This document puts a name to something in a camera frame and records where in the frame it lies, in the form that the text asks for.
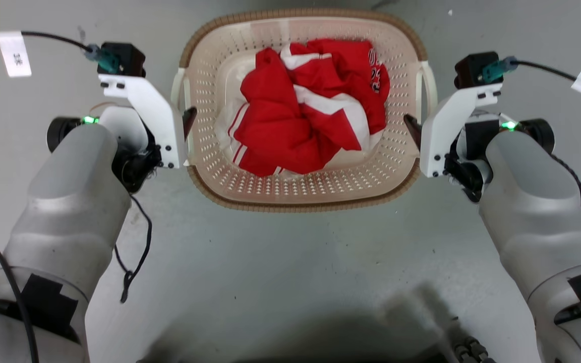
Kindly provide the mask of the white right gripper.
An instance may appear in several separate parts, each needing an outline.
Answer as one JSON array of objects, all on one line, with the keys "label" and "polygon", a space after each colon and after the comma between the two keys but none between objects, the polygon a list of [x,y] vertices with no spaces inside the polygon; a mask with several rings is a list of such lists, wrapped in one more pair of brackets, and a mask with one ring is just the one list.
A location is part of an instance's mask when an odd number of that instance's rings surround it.
[{"label": "white right gripper", "polygon": [[492,113],[473,113],[477,108],[495,105],[502,87],[502,83],[494,83],[456,90],[440,101],[422,126],[413,115],[406,113],[403,116],[403,122],[420,150],[420,168],[425,177],[443,174],[444,155],[465,124],[498,119]]}]

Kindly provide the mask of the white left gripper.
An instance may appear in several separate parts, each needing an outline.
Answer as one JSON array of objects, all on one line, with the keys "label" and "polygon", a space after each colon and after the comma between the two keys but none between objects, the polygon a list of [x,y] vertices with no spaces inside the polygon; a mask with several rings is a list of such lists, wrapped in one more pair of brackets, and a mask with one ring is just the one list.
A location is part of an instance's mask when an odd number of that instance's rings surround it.
[{"label": "white left gripper", "polygon": [[148,136],[161,146],[161,161],[167,168],[187,167],[187,138],[198,110],[187,108],[182,114],[143,77],[98,74],[106,97],[126,99],[129,106],[110,106],[99,117],[105,126],[130,151],[147,149]]}]

